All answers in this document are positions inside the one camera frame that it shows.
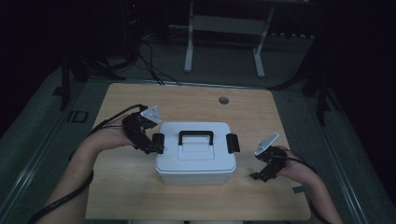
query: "gray floor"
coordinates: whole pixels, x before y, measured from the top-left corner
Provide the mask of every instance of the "gray floor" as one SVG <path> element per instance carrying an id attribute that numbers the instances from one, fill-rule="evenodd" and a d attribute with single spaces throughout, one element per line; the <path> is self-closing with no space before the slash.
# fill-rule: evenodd
<path id="1" fill-rule="evenodd" d="M 224 45 L 220 43 L 222 39 L 216 39 L 217 45 L 214 45 L 213 41 L 207 41 L 207 35 L 198 36 L 191 73 L 183 72 L 185 33 L 175 35 L 168 42 L 155 35 L 148 36 L 146 40 L 153 49 L 153 65 L 182 85 L 265 89 L 292 77 L 312 42 L 312 39 L 301 37 L 267 37 L 262 52 L 266 76 L 258 78 L 251 49 L 246 45 L 235 45 L 234 42 Z M 146 59 L 149 58 L 148 46 L 142 45 L 140 51 Z M 118 74 L 127 77 L 125 82 L 155 83 L 141 60 Z M 68 154 L 92 127 L 106 89 L 112 82 L 95 74 L 87 83 L 73 81 L 72 99 L 64 112 L 59 111 L 61 98 L 52 95 L 61 85 L 59 70 L 49 76 L 32 96 L 0 140 L 1 221 L 25 223 L 42 206 L 67 165 Z M 304 82 L 300 82 L 273 92 L 290 147 L 316 167 L 345 223 L 396 223 L 394 206 L 346 115 L 329 104 L 332 110 L 325 113 L 326 126 L 321 126 L 315 116 L 317 99 L 304 97 L 300 92 L 303 85 Z M 68 122 L 71 111 L 88 112 L 87 122 Z M 126 221 L 89 220 L 87 223 Z M 312 220 L 291 223 L 312 223 Z"/>

